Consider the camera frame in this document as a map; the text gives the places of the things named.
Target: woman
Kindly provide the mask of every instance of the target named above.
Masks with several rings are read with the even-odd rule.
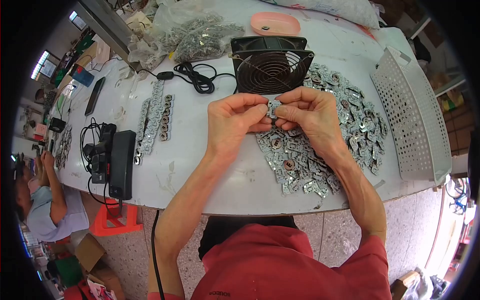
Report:
[[[49,151],[42,154],[42,176],[39,187],[32,194],[23,161],[17,166],[15,174],[19,219],[22,222],[26,220],[33,236],[42,241],[61,240],[72,232],[87,229],[91,223],[83,204],[88,197],[82,197],[79,191],[60,184],[54,162],[55,158]]]

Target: tiled floor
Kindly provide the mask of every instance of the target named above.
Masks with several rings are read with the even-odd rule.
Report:
[[[387,214],[386,251],[390,283],[415,266],[425,266],[437,229],[441,192],[431,189],[385,203]],[[129,300],[146,299],[150,234],[155,210],[139,209],[144,230],[112,237],[97,237],[107,250],[106,263],[118,274]],[[329,267],[341,265],[356,249],[360,228],[350,210],[295,216],[297,226],[310,239],[314,257]],[[198,247],[207,217],[180,252],[178,267],[185,295],[189,299],[204,275]]]

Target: white table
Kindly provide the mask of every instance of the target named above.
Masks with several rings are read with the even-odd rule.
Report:
[[[250,28],[250,17],[256,12],[274,11],[289,13],[296,17],[301,25],[301,33],[308,40],[308,47],[315,52],[313,62],[325,64],[329,69],[341,72],[352,84],[364,92],[366,98],[386,119],[377,91],[370,79],[370,73],[383,53],[383,47],[356,25],[334,16],[315,11],[301,11],[275,6],[258,0],[218,1],[215,10],[225,20],[236,21],[245,26],[245,36],[256,35]],[[234,73],[233,64],[228,57],[209,60],[218,73]],[[94,113],[84,116],[84,111],[95,85],[79,87],[71,96],[72,111],[64,119],[72,125],[72,145],[65,168],[59,170],[60,180],[73,188],[88,191],[90,174],[84,170],[80,157],[80,130],[95,117],[98,123],[115,123],[117,131],[136,131],[142,101],[152,93],[153,76],[136,82],[137,75],[131,79],[119,80],[124,68],[123,61],[109,61],[99,73],[93,71],[95,81],[106,76],[105,85],[100,93]],[[171,71],[174,63],[163,61],[154,71]],[[213,75],[209,69],[200,68],[202,74]],[[133,166],[133,198],[127,203],[165,208],[175,193],[182,187],[195,169],[206,149],[207,114],[209,102],[226,97],[235,89],[235,80],[222,76],[214,80],[216,90],[210,95],[200,95],[192,85],[180,78],[165,82],[164,95],[175,95],[171,139],[160,142],[158,137],[151,155],[145,156],[141,166]],[[85,137],[85,143],[92,140],[91,134]],[[398,161],[391,135],[384,142],[386,154],[380,175],[370,171],[365,175],[376,187],[382,200],[405,196],[434,186],[428,181],[403,181],[398,170]],[[102,195],[103,184],[91,184],[93,193]],[[281,185],[275,181],[274,173],[267,165],[264,153],[260,151],[254,135],[247,135],[241,145],[237,160],[214,189],[204,209],[206,214],[220,215],[278,215],[300,214],[337,210],[346,207],[344,192],[330,194],[324,199],[320,209],[319,197],[314,194],[298,192],[283,196]]]

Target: cardboard box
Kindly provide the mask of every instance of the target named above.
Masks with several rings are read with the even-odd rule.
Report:
[[[395,280],[390,286],[390,292],[392,293],[392,300],[402,300],[406,291],[415,285],[417,280],[420,280],[420,274],[415,271],[410,271]]]
[[[100,259],[107,253],[98,241],[88,233],[75,249],[75,256],[85,269],[87,277],[108,290],[113,290],[117,300],[125,300],[120,280],[115,272]]]

